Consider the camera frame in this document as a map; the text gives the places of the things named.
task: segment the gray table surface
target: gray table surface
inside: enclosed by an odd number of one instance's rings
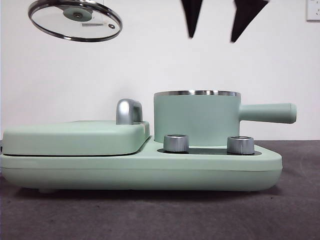
[[[283,157],[258,192],[61,190],[1,177],[2,240],[320,240],[320,141],[256,141]]]

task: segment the chrome lid handle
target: chrome lid handle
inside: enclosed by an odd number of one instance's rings
[[[117,125],[133,125],[142,122],[142,105],[132,99],[121,99],[116,106],[115,122]]]

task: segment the sandwich maker lid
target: sandwich maker lid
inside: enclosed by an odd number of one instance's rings
[[[5,155],[102,156],[137,152],[150,135],[147,121],[117,125],[116,121],[74,121],[8,128]]]

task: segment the appliance base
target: appliance base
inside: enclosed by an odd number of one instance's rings
[[[282,171],[282,157],[257,145],[260,155],[168,154],[158,151],[162,148],[151,137],[130,155],[2,155],[1,173],[14,185],[48,193],[60,189],[260,191],[275,185]]]

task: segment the saucepan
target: saucepan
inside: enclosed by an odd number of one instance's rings
[[[292,124],[292,103],[242,105],[241,94],[221,90],[165,91],[154,94],[154,140],[188,135],[191,146],[225,146],[239,136],[240,121]]]

